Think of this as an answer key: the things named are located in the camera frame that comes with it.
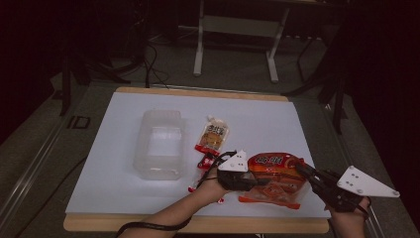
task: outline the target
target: metal stand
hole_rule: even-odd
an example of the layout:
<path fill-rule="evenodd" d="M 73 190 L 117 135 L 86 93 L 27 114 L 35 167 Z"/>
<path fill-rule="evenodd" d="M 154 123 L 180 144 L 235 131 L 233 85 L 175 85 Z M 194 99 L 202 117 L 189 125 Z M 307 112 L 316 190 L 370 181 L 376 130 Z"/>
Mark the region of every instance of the metal stand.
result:
<path fill-rule="evenodd" d="M 273 38 L 274 42 L 269 51 L 266 52 L 266 60 L 271 82 L 277 83 L 278 76 L 275 68 L 274 55 L 281 40 L 284 25 L 289 13 L 289 8 L 285 8 L 280 22 L 258 21 L 249 19 L 238 19 L 228 17 L 209 16 L 204 14 L 204 0 L 200 2 L 200 18 L 198 21 L 198 44 L 195 54 L 193 74 L 201 75 L 203 64 L 203 35 L 204 31 L 219 32 L 228 34 L 239 34 L 257 37 Z"/>

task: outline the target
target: red packaging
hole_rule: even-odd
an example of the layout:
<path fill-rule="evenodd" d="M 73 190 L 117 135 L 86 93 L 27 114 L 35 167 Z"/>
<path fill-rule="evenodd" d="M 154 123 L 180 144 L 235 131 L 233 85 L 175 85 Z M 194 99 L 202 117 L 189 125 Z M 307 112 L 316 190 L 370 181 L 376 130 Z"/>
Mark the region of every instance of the red packaging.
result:
<path fill-rule="evenodd" d="M 240 202 L 267 202 L 299 209 L 300 196 L 309 188 L 306 179 L 294 165 L 304 163 L 287 153 L 262 153 L 248 160 L 250 172 L 256 179 L 266 179 L 266 185 L 256 185 L 239 197 Z"/>

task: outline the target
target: transparent plastic box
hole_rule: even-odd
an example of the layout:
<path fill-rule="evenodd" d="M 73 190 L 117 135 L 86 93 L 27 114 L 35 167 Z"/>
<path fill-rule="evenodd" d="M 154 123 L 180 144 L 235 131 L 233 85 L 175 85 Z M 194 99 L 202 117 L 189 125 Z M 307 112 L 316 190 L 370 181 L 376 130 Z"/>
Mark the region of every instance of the transparent plastic box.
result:
<path fill-rule="evenodd" d="M 176 180 L 183 176 L 184 121 L 176 110 L 145 112 L 134 167 L 142 179 Z"/>

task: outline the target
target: black strap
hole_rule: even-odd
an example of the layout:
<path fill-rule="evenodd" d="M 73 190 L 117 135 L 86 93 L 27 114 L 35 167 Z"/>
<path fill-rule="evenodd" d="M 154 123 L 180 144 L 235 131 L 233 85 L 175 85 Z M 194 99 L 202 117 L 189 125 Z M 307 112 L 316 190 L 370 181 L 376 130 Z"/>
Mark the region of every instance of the black strap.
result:
<path fill-rule="evenodd" d="M 184 222 L 173 225 L 173 226 L 166 226 L 166 225 L 158 225 L 153 224 L 149 222 L 143 222 L 143 221 L 134 221 L 129 222 L 125 225 L 123 225 L 117 232 L 117 235 L 115 237 L 119 237 L 123 232 L 129 228 L 147 228 L 147 229 L 153 229 L 153 230 L 161 230 L 161 231 L 176 231 L 184 228 L 186 225 L 188 225 L 189 221 L 191 220 L 191 217 L 186 219 Z"/>

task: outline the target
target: person's right hand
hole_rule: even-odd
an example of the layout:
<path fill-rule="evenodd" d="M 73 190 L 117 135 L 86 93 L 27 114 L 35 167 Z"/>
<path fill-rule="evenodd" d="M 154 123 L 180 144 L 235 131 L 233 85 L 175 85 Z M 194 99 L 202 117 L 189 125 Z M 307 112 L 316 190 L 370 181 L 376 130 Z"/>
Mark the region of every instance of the person's right hand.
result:
<path fill-rule="evenodd" d="M 368 210 L 369 199 L 364 197 L 359 205 Z M 354 212 L 337 212 L 333 207 L 327 204 L 326 209 L 331 212 L 331 221 L 335 230 L 343 238 L 365 237 L 365 215 L 358 209 Z"/>

